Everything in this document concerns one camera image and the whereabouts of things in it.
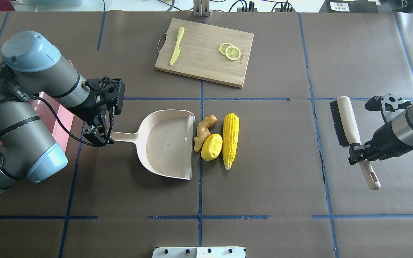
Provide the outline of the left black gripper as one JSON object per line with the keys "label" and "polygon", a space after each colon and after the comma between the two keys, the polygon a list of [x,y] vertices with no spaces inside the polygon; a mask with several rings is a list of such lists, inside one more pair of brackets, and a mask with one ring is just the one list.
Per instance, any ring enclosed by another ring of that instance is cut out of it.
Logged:
{"label": "left black gripper", "polygon": [[83,132],[83,136],[91,144],[103,147],[114,144],[115,141],[108,135],[106,127],[95,127],[99,125],[98,116],[104,110],[113,110],[114,115],[120,115],[123,109],[125,84],[121,78],[86,80],[82,84],[89,89],[89,95],[81,104],[81,119],[89,126]]}

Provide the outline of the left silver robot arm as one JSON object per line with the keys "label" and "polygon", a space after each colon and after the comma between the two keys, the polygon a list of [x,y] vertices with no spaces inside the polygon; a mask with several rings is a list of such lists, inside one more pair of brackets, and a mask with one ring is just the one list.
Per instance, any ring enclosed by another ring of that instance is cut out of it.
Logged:
{"label": "left silver robot arm", "polygon": [[88,124],[87,145],[113,144],[110,131],[122,112],[120,78],[86,80],[42,34],[23,31],[5,42],[0,60],[0,194],[27,178],[39,183],[66,167],[60,144],[32,101],[55,99]]}

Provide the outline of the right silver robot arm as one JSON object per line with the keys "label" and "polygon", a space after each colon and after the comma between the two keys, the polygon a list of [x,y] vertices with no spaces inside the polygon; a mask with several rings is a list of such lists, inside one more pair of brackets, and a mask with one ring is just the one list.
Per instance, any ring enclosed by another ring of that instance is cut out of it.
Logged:
{"label": "right silver robot arm", "polygon": [[381,184],[371,162],[399,157],[413,150],[413,101],[392,94],[370,98],[365,108],[381,112],[384,124],[364,144],[361,143],[350,98],[339,97],[337,107],[349,143],[350,165],[359,165],[370,189],[380,189]]}

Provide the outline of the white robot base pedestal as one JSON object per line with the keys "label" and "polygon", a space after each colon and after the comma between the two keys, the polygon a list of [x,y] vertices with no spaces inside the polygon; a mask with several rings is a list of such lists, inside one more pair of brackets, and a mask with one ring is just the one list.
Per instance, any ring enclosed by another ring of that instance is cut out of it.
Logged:
{"label": "white robot base pedestal", "polygon": [[153,258],[246,258],[245,247],[159,247],[152,253]]}

